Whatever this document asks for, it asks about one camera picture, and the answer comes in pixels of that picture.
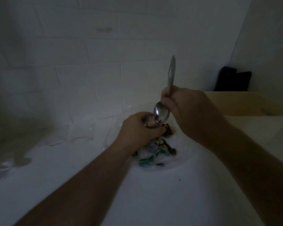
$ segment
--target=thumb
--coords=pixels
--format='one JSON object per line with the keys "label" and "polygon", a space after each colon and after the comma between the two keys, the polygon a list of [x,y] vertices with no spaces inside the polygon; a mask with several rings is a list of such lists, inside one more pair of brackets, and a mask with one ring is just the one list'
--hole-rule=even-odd
{"label": "thumb", "polygon": [[150,133],[151,139],[154,139],[156,137],[160,137],[162,134],[166,132],[165,127],[158,127],[154,129],[148,129],[148,132]]}
{"label": "thumb", "polygon": [[177,106],[177,103],[173,99],[162,97],[161,103],[169,108],[169,110],[171,111],[171,113],[173,113],[175,118],[179,117],[179,108]]}

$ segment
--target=person's right arm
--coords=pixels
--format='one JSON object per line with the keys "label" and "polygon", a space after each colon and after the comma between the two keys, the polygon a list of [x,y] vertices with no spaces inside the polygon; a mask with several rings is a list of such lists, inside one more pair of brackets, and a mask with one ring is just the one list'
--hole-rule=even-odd
{"label": "person's right arm", "polygon": [[228,168],[265,225],[283,225],[283,163],[231,126],[203,91],[162,91],[183,133],[210,149]]}

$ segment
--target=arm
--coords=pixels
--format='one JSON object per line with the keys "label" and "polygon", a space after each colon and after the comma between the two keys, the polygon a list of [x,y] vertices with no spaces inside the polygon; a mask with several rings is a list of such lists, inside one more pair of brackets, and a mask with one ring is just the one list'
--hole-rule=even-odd
{"label": "arm", "polygon": [[210,149],[228,168],[266,225],[283,225],[283,163],[231,126],[198,90],[162,92],[181,130]]}
{"label": "arm", "polygon": [[97,225],[119,186],[126,160],[166,129],[147,129],[141,112],[127,118],[114,143],[27,213],[16,225]]}

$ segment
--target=spoon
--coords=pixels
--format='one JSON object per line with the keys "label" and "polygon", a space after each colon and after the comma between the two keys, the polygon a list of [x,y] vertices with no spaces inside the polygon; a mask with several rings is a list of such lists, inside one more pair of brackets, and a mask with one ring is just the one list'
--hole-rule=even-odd
{"label": "spoon", "polygon": [[[175,76],[175,67],[176,67],[176,59],[175,56],[172,56],[169,72],[168,72],[168,91],[167,91],[167,97],[171,96],[171,88],[173,86],[174,76]],[[162,104],[161,102],[158,102],[154,107],[155,119],[160,122],[166,122],[170,115],[170,110],[167,106]]]}

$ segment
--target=white countertop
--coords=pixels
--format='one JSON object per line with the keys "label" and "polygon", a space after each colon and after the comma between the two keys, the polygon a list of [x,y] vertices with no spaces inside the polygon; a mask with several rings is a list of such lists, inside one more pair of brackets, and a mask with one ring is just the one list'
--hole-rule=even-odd
{"label": "white countertop", "polygon": [[[13,225],[102,151],[114,118],[96,122],[93,141],[35,147],[32,162],[0,181],[0,226]],[[266,149],[283,161],[283,128]],[[106,225],[263,225],[223,164],[199,146],[174,169],[132,167],[104,219]]]}

